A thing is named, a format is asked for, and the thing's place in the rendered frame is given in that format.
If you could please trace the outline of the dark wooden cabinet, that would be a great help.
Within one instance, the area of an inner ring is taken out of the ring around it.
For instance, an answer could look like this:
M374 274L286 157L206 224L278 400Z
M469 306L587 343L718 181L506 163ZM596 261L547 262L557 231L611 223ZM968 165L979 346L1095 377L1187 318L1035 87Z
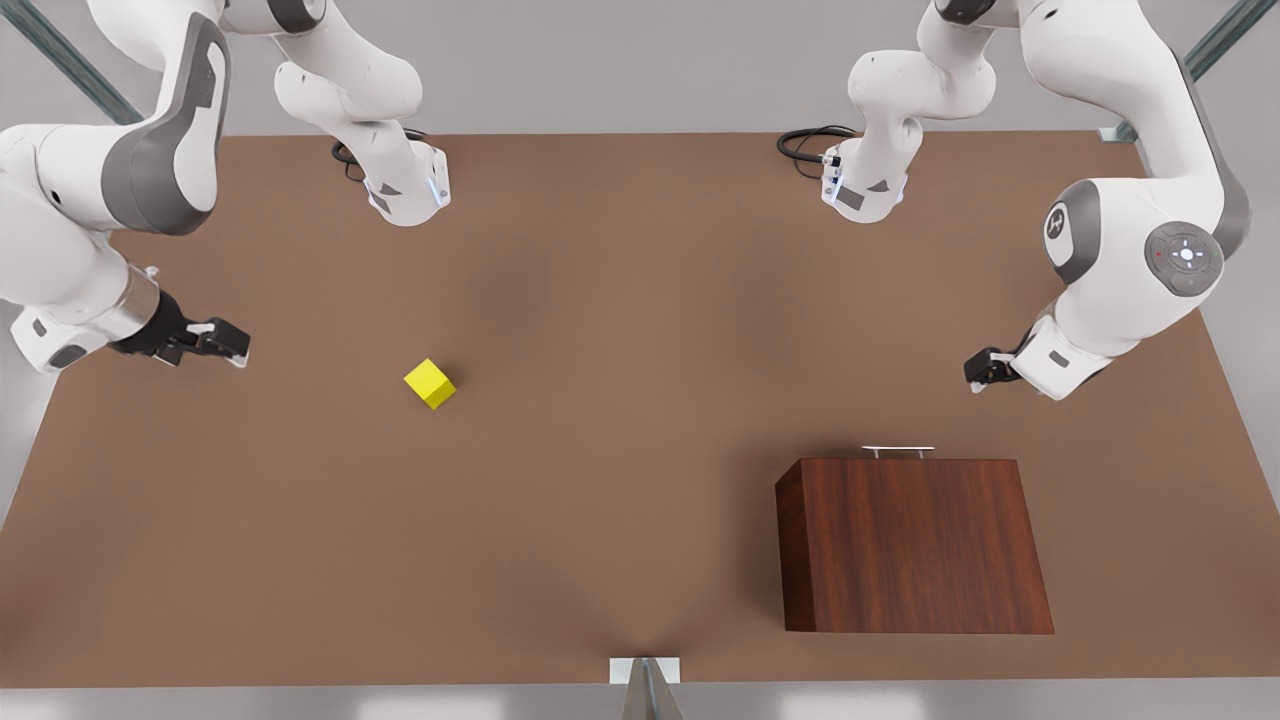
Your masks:
M1053 633L1015 461L804 457L774 492L788 630Z

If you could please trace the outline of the silver frame post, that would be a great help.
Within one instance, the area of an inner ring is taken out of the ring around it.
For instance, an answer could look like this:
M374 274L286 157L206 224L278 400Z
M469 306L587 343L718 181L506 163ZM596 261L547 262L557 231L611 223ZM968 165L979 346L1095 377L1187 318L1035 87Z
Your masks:
M1140 0L1151 24L1184 49L1183 63L1203 78L1280 0Z
M678 657L613 657L611 684L626 684L621 720L684 720L671 685L681 682Z
M110 120L119 126L142 122L137 109L29 0L0 0L0 15Z

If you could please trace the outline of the yellow square block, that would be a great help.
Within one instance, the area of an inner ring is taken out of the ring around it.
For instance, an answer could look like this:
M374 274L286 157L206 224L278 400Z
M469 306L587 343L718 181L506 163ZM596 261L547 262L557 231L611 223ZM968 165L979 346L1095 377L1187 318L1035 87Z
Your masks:
M430 409L439 409L456 392L454 383L430 359L424 359L403 380Z

